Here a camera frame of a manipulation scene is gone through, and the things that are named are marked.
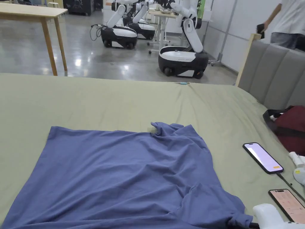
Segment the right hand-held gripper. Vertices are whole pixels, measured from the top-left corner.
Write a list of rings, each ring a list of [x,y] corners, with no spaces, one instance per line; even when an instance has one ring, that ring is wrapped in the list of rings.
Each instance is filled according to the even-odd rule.
[[[260,229],[304,229],[305,224],[285,222],[276,207],[271,204],[259,204],[253,207],[258,223],[251,222],[250,228]]]

